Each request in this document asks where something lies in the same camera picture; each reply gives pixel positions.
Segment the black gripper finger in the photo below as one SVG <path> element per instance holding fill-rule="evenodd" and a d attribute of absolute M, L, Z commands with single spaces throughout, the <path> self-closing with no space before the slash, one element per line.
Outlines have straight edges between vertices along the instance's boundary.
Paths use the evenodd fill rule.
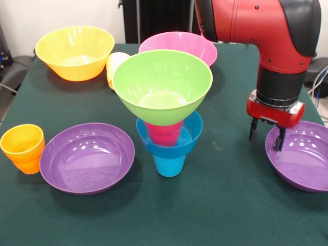
<path fill-rule="evenodd" d="M 251 142 L 255 142 L 257 140 L 257 124 L 258 124 L 258 118 L 253 117 L 251 122 L 251 128 L 250 128 L 250 135 L 249 140 Z"/>
<path fill-rule="evenodd" d="M 276 126 L 276 128 L 279 129 L 279 135 L 275 140 L 274 150 L 281 151 L 283 148 L 284 139 L 286 135 L 286 128 L 280 126 Z"/>

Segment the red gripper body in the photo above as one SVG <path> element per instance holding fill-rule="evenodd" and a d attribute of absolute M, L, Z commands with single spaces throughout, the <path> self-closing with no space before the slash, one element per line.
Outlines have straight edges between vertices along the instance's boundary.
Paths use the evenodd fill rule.
<path fill-rule="evenodd" d="M 266 120 L 282 128 L 293 129 L 301 121 L 305 112 L 305 104 L 297 101 L 287 108 L 276 108 L 263 104 L 257 98 L 257 91 L 253 90 L 247 100 L 249 116 Z"/>

